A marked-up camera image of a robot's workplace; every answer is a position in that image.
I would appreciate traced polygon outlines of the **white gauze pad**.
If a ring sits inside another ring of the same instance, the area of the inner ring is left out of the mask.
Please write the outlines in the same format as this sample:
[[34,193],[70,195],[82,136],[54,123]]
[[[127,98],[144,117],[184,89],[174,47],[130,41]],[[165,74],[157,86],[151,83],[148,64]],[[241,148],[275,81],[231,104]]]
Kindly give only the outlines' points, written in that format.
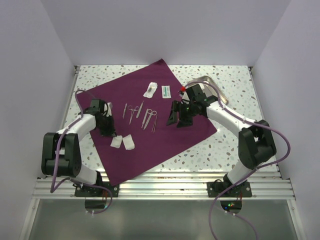
[[113,148],[119,149],[121,147],[122,140],[123,140],[122,135],[115,136],[112,138],[110,146]]
[[129,134],[125,137],[122,138],[123,144],[124,144],[124,148],[127,151],[133,150],[135,148],[135,143],[133,141],[132,135]]

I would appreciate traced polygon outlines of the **stainless steel tray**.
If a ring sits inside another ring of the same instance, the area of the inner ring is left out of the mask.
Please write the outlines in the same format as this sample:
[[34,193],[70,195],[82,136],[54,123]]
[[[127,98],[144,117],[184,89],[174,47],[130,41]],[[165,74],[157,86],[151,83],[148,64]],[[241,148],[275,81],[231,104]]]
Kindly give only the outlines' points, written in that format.
[[205,93],[207,97],[215,96],[218,97],[218,94],[220,96],[220,100],[225,104],[229,104],[228,98],[225,96],[225,94],[221,91],[221,89],[218,87],[216,82],[208,75],[204,75],[198,78],[195,78],[193,80],[190,80],[187,82],[187,87],[191,87],[193,85],[199,84],[202,91]]

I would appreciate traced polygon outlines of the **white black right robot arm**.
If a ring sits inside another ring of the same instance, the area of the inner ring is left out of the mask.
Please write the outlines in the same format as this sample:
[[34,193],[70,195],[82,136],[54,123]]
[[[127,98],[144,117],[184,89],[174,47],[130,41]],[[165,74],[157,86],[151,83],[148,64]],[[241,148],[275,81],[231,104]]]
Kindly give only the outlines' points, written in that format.
[[216,180],[212,188],[235,196],[241,190],[249,174],[272,158],[277,150],[269,124],[265,120],[253,121],[226,106],[219,92],[208,95],[204,84],[199,81],[182,87],[181,100],[174,100],[167,125],[176,124],[178,128],[193,125],[197,115],[218,122],[232,132],[238,139],[238,162],[222,180]]

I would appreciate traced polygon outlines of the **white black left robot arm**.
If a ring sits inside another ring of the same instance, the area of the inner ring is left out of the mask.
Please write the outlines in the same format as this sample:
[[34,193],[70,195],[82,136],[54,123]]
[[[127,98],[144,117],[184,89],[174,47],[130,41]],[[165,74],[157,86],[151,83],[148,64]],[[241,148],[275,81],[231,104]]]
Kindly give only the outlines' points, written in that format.
[[81,111],[68,126],[43,137],[41,171],[46,176],[68,177],[71,181],[86,184],[92,196],[103,193],[101,174],[85,166],[80,150],[81,140],[98,129],[103,137],[114,137],[116,129],[112,115],[112,103],[92,99],[90,106]]

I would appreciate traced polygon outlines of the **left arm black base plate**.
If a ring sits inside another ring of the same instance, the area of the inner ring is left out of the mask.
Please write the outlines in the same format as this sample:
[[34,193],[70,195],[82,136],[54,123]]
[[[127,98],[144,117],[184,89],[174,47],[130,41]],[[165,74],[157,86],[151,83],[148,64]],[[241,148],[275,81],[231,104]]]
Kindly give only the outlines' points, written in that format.
[[72,185],[75,187],[75,197],[80,198],[99,198],[99,197],[113,197],[117,198],[119,195],[120,185],[117,184],[115,186],[111,186],[110,182],[103,182],[102,187],[103,188],[97,188],[97,187],[91,187],[91,186],[85,186],[80,185],[77,183],[74,183]]

